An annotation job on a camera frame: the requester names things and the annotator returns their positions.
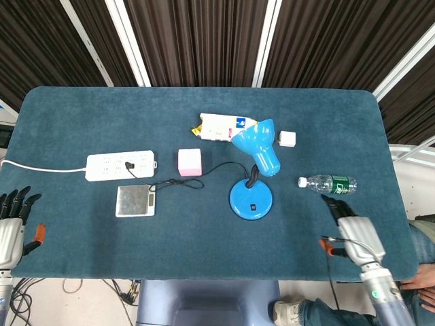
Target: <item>person's hand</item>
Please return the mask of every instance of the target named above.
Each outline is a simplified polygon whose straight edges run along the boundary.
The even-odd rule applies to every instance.
[[[425,289],[435,286],[435,264],[421,264],[417,275],[410,280],[404,280],[401,290]]]
[[[431,304],[432,306],[428,306],[427,304],[422,304],[421,306],[430,312],[435,314],[435,289],[428,287],[426,289],[419,290],[419,298],[424,302]]]

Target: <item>white power strip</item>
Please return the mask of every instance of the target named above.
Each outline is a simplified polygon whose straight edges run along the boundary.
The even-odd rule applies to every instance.
[[[89,155],[86,162],[85,178],[88,181],[133,179],[134,176],[126,169],[125,162],[135,165],[130,171],[137,178],[152,177],[154,169],[157,167],[153,151]]]

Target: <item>green bottle label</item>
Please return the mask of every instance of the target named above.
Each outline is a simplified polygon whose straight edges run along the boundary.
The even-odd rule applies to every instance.
[[[349,192],[349,178],[331,175],[332,177],[332,190],[331,194],[347,194]]]

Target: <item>blue table mat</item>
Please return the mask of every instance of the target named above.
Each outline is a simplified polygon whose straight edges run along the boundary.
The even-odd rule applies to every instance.
[[[203,170],[254,161],[231,143],[197,139],[199,114],[273,118],[275,130],[296,132],[295,148],[274,145],[281,171],[261,177],[274,204],[258,221],[238,218],[228,203],[243,177],[225,166],[203,178],[205,188],[168,187],[156,196],[154,217],[116,218],[119,185],[88,182],[84,173],[39,173],[5,164],[0,192],[26,185],[43,197],[34,205],[26,240],[47,225],[44,244],[24,257],[14,276],[69,278],[206,278],[326,280],[321,235],[339,236],[320,195],[299,189],[301,176],[349,175],[356,194],[337,196],[370,217],[387,251],[384,266],[397,279],[417,259],[374,96],[359,90],[276,88],[59,88],[30,91],[7,159],[44,168],[81,168],[90,154],[152,150],[155,182],[179,177],[177,150],[200,148]],[[332,258],[335,280],[355,281],[360,269]]]

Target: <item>plastic bottle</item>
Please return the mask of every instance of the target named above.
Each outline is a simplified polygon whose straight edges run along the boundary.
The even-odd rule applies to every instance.
[[[353,194],[357,183],[355,178],[338,175],[315,175],[309,178],[299,178],[300,188],[309,188],[322,194]]]

